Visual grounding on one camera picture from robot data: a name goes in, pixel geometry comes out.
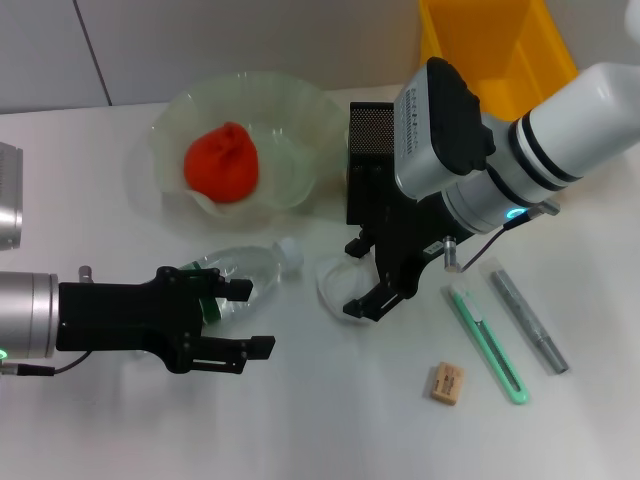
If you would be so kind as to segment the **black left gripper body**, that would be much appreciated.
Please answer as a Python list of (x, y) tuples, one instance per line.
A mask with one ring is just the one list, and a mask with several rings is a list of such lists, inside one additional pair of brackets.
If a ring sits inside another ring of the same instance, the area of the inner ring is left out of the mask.
[(56, 349), (146, 351), (172, 373), (202, 370), (197, 358), (203, 315), (199, 271), (161, 267), (142, 284), (59, 285)]

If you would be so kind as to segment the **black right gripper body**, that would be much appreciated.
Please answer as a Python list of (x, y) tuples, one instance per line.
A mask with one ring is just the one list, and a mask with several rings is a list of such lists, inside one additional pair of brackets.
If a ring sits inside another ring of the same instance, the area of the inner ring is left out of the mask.
[(419, 202), (398, 191), (385, 195), (371, 232), (381, 280), (399, 296), (415, 295), (422, 271), (441, 254), (426, 253), (428, 247), (447, 236), (458, 242), (469, 238), (469, 231), (454, 219), (440, 193)]

